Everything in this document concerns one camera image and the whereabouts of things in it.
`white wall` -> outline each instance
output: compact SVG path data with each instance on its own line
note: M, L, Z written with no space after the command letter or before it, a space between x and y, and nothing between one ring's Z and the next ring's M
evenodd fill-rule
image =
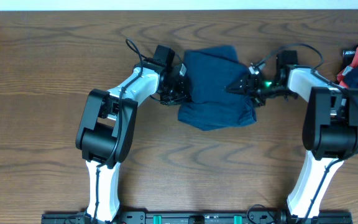
M0 11L358 9L358 0L0 0Z

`wood grain surface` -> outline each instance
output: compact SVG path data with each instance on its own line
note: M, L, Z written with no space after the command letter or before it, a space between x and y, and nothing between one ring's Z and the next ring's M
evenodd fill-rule
M283 44L320 50L335 79L341 50L358 44L358 11L0 12L0 223L40 223L41 214L84 209L89 177L74 139L90 90L125 80L157 44L234 45L257 62ZM318 57L299 49L300 62ZM275 71L274 60L266 73ZM148 210L283 207L305 156L306 103L268 100L258 122L202 132L177 121L177 106L146 100L120 173L125 206ZM358 155L345 162L322 209L348 209L358 223Z

